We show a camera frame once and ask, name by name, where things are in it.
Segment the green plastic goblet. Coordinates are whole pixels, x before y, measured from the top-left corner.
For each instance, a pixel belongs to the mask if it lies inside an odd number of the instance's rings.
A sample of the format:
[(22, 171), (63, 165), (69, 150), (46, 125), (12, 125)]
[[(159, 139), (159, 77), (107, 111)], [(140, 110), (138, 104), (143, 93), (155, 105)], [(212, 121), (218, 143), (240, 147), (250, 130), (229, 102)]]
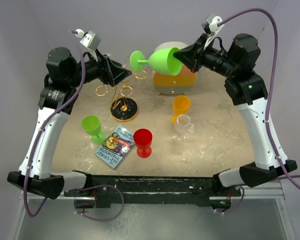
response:
[(140, 72), (148, 64), (153, 71), (163, 75), (176, 76), (183, 67), (180, 60), (174, 57), (174, 53), (178, 53), (180, 50), (177, 47), (164, 48), (154, 52), (148, 59), (144, 54), (136, 50), (129, 59), (131, 68), (135, 72)]
[(97, 116), (87, 115), (81, 121), (81, 126), (91, 136), (91, 141), (94, 144), (102, 144), (106, 139), (106, 134), (102, 131), (101, 122)]

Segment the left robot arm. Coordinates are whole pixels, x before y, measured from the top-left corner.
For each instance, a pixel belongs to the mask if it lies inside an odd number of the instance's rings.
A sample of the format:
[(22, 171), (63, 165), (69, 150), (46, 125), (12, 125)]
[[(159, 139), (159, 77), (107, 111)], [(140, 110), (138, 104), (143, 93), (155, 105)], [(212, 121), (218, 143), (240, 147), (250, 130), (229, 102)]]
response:
[(132, 74), (98, 50), (95, 54), (84, 52), (80, 56), (88, 60), (77, 62), (66, 47), (48, 53), (48, 73), (39, 97), (34, 134), (19, 169), (7, 176), (7, 181), (21, 189), (25, 198), (31, 193), (54, 200), (62, 192), (76, 190), (81, 196), (88, 196), (93, 191), (88, 173), (53, 173), (52, 162), (61, 131), (83, 85), (100, 79), (114, 87)]

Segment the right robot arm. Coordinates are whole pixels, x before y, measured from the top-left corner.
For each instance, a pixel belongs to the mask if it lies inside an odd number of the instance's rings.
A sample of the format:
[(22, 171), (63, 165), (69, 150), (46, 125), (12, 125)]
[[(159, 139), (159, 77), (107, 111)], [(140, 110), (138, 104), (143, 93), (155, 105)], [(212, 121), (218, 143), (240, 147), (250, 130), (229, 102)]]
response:
[(257, 39), (240, 33), (234, 37), (227, 51), (217, 50), (212, 45), (205, 47), (207, 41), (208, 35), (204, 33), (194, 44), (173, 56), (193, 73), (205, 67), (225, 77), (225, 90), (245, 122), (254, 152), (253, 162), (215, 174), (213, 192), (223, 196), (232, 186), (252, 188), (296, 170), (296, 161), (288, 159), (273, 125), (269, 128), (279, 156), (276, 156), (268, 137), (266, 125), (271, 121), (270, 115), (266, 114), (268, 91), (262, 77), (254, 71), (261, 53)]

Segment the gold wine glass rack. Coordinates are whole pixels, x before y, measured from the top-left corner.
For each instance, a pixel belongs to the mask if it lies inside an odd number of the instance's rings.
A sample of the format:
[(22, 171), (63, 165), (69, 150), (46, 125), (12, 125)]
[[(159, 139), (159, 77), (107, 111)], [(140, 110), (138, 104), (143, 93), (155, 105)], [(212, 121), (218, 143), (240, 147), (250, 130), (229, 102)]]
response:
[[(123, 68), (127, 68), (130, 61), (130, 55), (128, 55), (125, 59), (125, 63), (123, 65)], [(138, 72), (132, 71), (132, 75), (137, 80), (144, 80), (147, 77), (147, 72), (145, 70), (142, 70), (141, 73), (144, 74), (144, 76), (139, 77), (137, 76)], [(120, 87), (120, 96), (117, 94), (118, 86), (112, 87), (113, 96), (111, 99), (111, 105), (110, 105), (110, 115), (112, 118), (118, 122), (124, 123), (124, 122), (130, 122), (132, 121), (138, 114), (138, 104), (135, 100), (131, 98), (131, 95), (133, 94), (133, 88), (128, 85), (129, 80), (124, 80)], [(101, 93), (99, 90), (104, 88), (104, 93)], [(130, 90), (129, 94), (124, 94), (125, 90)], [(107, 85), (100, 85), (95, 89), (95, 94), (98, 97), (105, 97), (108, 94), (108, 86)]]

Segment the clear wine glass centre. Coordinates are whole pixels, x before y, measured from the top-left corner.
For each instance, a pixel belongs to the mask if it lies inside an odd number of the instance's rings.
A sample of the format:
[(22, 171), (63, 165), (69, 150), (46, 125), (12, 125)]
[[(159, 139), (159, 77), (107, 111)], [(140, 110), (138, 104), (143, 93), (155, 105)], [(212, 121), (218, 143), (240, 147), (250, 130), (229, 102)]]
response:
[(175, 133), (172, 136), (173, 140), (181, 143), (186, 139), (186, 132), (188, 131), (191, 119), (187, 114), (180, 114), (174, 124)]

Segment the pastel mini drawer chest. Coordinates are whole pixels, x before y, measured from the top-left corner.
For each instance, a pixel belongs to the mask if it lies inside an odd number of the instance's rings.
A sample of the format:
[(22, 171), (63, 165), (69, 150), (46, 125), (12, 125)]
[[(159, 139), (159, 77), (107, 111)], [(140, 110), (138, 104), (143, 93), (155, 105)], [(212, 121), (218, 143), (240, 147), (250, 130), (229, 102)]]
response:
[(195, 84), (197, 74), (192, 73), (186, 66), (178, 75), (166, 75), (153, 71), (153, 86), (163, 95), (181, 95), (189, 91)]

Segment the orange plastic goblet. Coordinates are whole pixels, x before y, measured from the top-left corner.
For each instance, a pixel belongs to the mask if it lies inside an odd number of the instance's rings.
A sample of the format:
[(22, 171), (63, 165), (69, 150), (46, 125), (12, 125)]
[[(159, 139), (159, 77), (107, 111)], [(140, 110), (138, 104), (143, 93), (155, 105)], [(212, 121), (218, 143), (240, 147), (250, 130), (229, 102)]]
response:
[(185, 115), (191, 106), (191, 100), (184, 95), (179, 95), (173, 100), (173, 115), (171, 117), (171, 122), (176, 123), (179, 115)]

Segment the red plastic goblet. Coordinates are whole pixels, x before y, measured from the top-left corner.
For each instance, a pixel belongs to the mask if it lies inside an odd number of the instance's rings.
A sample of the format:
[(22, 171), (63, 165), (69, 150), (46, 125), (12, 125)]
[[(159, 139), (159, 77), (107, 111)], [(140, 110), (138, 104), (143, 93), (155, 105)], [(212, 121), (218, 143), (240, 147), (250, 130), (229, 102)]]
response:
[(152, 154), (152, 133), (148, 129), (140, 128), (134, 133), (133, 139), (137, 147), (137, 155), (140, 158), (148, 158)]

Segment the blue treehouse book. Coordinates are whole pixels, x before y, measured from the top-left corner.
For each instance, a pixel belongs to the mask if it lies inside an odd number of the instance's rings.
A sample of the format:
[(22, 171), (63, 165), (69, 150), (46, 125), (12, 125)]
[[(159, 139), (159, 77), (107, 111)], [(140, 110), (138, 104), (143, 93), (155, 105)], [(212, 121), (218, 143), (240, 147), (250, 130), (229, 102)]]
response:
[(134, 146), (133, 133), (119, 125), (94, 153), (103, 162), (115, 169)]

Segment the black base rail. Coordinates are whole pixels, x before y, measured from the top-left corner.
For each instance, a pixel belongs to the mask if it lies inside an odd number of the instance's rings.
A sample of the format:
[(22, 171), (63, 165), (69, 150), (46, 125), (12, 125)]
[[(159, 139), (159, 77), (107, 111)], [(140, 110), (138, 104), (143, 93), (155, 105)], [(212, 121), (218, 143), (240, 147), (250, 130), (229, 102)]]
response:
[(212, 177), (88, 174), (82, 190), (66, 191), (65, 196), (96, 200), (97, 208), (121, 203), (209, 207), (216, 204), (211, 198), (224, 201), (241, 196), (241, 191), (223, 187)]

